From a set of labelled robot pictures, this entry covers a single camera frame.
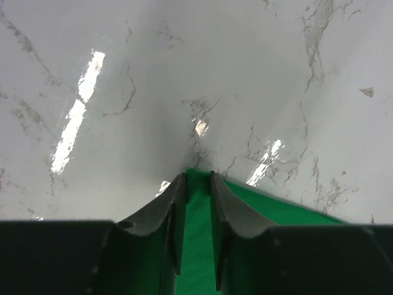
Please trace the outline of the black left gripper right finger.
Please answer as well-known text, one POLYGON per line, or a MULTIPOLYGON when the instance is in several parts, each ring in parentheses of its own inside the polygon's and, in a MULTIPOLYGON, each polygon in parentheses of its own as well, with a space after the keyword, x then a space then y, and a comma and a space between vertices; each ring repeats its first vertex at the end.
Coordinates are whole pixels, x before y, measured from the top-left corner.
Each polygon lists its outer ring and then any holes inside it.
POLYGON ((221 294, 391 294, 392 226, 280 226, 209 177, 221 294))

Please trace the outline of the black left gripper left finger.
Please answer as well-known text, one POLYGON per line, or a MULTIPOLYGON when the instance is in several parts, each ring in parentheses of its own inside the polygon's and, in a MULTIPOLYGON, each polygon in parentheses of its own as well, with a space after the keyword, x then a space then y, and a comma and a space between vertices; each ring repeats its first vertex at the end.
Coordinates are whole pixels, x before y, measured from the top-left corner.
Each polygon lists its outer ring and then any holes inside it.
POLYGON ((2 294, 174 294, 187 177, 119 221, 3 221, 2 294))

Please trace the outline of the green t shirt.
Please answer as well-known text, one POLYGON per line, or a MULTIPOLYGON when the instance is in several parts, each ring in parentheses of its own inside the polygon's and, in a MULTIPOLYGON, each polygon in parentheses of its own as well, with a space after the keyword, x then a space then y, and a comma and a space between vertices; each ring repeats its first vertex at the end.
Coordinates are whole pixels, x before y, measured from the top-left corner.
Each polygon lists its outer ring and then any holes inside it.
MULTIPOLYGON (((186 171, 190 201, 185 214, 181 274, 176 294, 219 294, 216 290, 210 208, 210 172, 186 171)), ((281 225, 335 225, 343 221, 226 180, 230 190, 259 214, 281 225)))

